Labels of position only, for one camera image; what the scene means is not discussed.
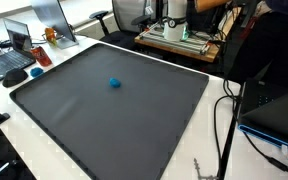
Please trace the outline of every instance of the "black mat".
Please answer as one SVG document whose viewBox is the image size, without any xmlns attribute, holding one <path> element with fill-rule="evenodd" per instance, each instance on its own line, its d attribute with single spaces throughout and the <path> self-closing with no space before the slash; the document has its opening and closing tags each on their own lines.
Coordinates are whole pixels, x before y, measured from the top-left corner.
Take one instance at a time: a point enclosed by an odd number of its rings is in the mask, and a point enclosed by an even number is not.
<svg viewBox="0 0 288 180">
<path fill-rule="evenodd" d="M 151 180 L 207 83 L 206 75 L 97 44 L 10 95 L 93 179 Z"/>
</svg>

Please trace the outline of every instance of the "office chair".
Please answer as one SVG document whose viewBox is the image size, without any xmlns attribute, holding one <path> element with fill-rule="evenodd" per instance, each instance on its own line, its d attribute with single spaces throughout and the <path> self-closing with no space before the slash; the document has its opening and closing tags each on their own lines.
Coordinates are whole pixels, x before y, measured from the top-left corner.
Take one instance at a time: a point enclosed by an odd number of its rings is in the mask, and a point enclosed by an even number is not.
<svg viewBox="0 0 288 180">
<path fill-rule="evenodd" d="M 108 11 L 99 11 L 90 15 L 90 19 L 100 21 L 105 36 L 100 41 L 119 47 L 136 50 L 134 38 L 147 26 L 150 15 L 145 15 L 146 1 L 112 0 L 114 17 L 120 31 L 108 32 L 103 17 Z"/>
</svg>

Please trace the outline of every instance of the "table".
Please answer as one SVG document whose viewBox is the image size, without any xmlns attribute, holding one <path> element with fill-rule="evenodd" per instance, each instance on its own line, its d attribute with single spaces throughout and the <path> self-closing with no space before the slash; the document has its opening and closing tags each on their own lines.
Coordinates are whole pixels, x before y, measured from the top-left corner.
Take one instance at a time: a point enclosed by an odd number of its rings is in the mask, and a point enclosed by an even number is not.
<svg viewBox="0 0 288 180">
<path fill-rule="evenodd" d="M 256 147 L 265 155 L 274 157 L 288 166 L 288 155 L 284 156 L 279 148 L 249 136 Z M 288 180 L 288 173 L 271 165 L 248 142 L 244 134 L 235 129 L 230 156 L 225 173 L 225 180 Z"/>
<path fill-rule="evenodd" d="M 234 8 L 232 10 L 232 15 L 228 17 L 228 19 L 226 20 L 226 23 L 223 26 L 223 32 L 228 35 L 232 29 L 232 26 L 236 20 L 236 18 L 238 17 L 238 15 L 241 12 L 241 8 Z M 216 45 L 211 45 L 209 50 L 206 52 L 205 55 L 201 55 L 198 52 L 192 52 L 192 51 L 188 51 L 185 49 L 180 49 L 180 48 L 174 48 L 171 46 L 168 46 L 167 44 L 161 44 L 158 42 L 153 42 L 153 41 L 147 41 L 145 39 L 142 39 L 140 36 L 137 36 L 135 38 L 135 42 L 141 45 L 145 45 L 145 46 L 149 46 L 149 47 L 153 47 L 153 48 L 157 48 L 157 49 L 161 49 L 167 52 L 172 52 L 175 54 L 180 54 L 180 55 L 184 55 L 190 58 L 194 58 L 194 59 L 198 59 L 201 61 L 206 61 L 206 62 L 214 62 L 214 60 L 216 59 L 218 53 L 220 52 L 220 48 L 218 48 Z"/>
<path fill-rule="evenodd" d="M 99 42 L 93 39 L 83 38 L 79 39 L 79 45 L 65 50 L 51 48 L 47 44 L 42 45 L 53 61 L 53 65 L 44 68 L 44 70 L 50 70 L 52 67 L 59 65 L 96 43 Z M 29 70 L 34 67 L 40 66 L 35 64 L 26 68 L 26 71 L 29 72 Z M 11 118 L 1 124 L 0 128 L 37 179 L 90 179 L 87 174 L 10 99 L 9 93 L 11 91 L 31 79 L 32 77 L 29 77 L 21 84 L 11 88 L 4 88 L 0 83 L 0 112 L 7 112 L 11 115 Z M 222 83 L 222 79 L 209 76 L 209 84 L 161 179 L 197 179 L 197 172 L 195 171 L 193 162 L 194 158 L 197 159 L 200 165 L 202 175 L 216 175 L 218 162 L 212 114 L 215 101 L 225 95 L 222 90 Z M 240 86 L 236 83 L 230 84 L 233 92 L 237 93 Z M 218 106 L 218 134 L 222 151 L 231 123 L 231 109 L 232 101 L 229 99 L 221 101 Z"/>
</svg>

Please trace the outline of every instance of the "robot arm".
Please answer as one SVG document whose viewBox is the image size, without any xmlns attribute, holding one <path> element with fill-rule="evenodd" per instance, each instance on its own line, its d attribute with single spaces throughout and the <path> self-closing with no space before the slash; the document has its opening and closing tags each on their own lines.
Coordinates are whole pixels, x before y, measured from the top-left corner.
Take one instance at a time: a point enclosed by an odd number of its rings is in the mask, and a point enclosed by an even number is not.
<svg viewBox="0 0 288 180">
<path fill-rule="evenodd" d="M 231 0 L 194 0 L 197 12 L 205 11 Z M 186 31 L 187 0 L 168 0 L 167 21 L 164 23 L 164 38 L 180 41 Z"/>
</svg>

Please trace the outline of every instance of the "laptop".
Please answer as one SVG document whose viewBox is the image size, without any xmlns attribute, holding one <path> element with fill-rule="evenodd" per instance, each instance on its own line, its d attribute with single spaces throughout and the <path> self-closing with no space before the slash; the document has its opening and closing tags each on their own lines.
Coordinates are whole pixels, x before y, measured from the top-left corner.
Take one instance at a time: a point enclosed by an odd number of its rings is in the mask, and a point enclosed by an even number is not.
<svg viewBox="0 0 288 180">
<path fill-rule="evenodd" d="M 15 68 L 24 69 L 36 62 L 30 53 L 32 42 L 26 24 L 4 18 L 5 28 L 13 50 L 0 55 L 0 81 Z"/>
<path fill-rule="evenodd" d="M 267 101 L 265 98 L 263 104 L 258 104 L 257 108 L 246 112 L 245 110 L 251 106 L 247 103 L 249 95 L 245 92 L 251 92 L 250 87 L 252 87 L 256 81 L 249 82 L 251 85 L 248 85 L 248 82 L 246 82 L 243 87 L 245 91 L 242 91 L 243 100 L 240 107 L 242 108 L 242 106 L 244 106 L 244 111 L 238 114 L 238 129 L 277 147 L 281 147 L 282 145 L 288 147 L 288 91 L 285 91 L 285 88 L 270 84 L 267 85 L 267 89 L 265 89 L 265 84 L 262 85 L 262 91 L 253 89 L 255 91 L 252 91 L 251 97 L 262 94 L 263 92 L 272 92 L 272 94 L 268 93 L 267 95 L 276 98 L 272 100 L 268 99 Z M 246 104 L 248 104 L 248 106 L 243 105 L 245 97 L 247 97 Z"/>
</svg>

